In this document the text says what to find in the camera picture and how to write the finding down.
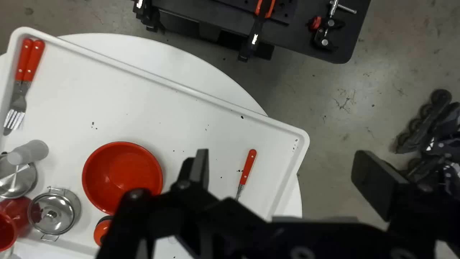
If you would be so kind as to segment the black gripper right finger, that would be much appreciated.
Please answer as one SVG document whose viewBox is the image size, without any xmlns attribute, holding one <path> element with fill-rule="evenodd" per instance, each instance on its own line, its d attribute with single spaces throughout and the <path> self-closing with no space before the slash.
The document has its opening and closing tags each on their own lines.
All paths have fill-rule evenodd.
<svg viewBox="0 0 460 259">
<path fill-rule="evenodd" d="M 355 152 L 350 181 L 385 221 L 393 215 L 396 204 L 411 190 L 409 181 L 389 162 L 365 149 Z"/>
</svg>

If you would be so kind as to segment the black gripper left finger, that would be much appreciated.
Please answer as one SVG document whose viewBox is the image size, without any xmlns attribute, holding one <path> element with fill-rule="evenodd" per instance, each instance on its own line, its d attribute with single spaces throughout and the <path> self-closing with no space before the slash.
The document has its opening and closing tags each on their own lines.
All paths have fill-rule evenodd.
<svg viewBox="0 0 460 259">
<path fill-rule="evenodd" d="M 208 188 L 209 165 L 208 165 L 208 151 L 198 149 L 194 156 L 184 159 L 176 181 L 175 188 L 188 188 L 191 185 L 198 185 L 204 190 Z"/>
</svg>

